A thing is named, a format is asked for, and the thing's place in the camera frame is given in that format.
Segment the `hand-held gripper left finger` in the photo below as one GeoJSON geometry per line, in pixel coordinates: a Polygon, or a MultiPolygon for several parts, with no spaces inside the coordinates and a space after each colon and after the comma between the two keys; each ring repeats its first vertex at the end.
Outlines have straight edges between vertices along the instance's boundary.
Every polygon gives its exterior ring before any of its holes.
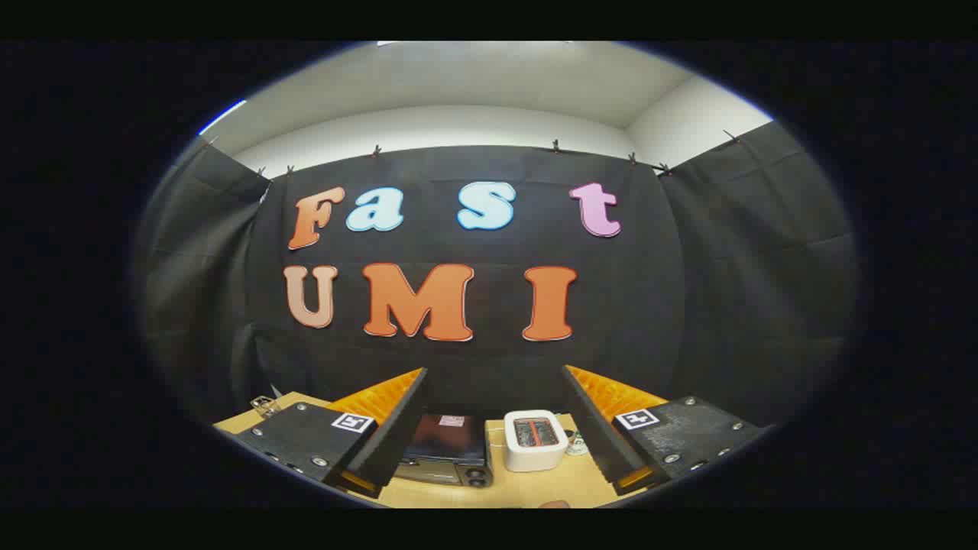
{"type": "Polygon", "coordinates": [[[420,368],[335,403],[256,400],[257,417],[235,429],[235,442],[311,483],[376,498],[412,441],[427,382],[429,370],[420,368]]]}

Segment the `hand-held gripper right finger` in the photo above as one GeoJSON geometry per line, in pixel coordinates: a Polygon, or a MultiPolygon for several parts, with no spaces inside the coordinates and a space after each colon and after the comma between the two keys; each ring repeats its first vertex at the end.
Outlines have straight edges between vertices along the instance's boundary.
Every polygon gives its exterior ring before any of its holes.
{"type": "Polygon", "coordinates": [[[692,476],[767,434],[699,396],[665,400],[566,365],[569,413],[619,497],[692,476]]]}

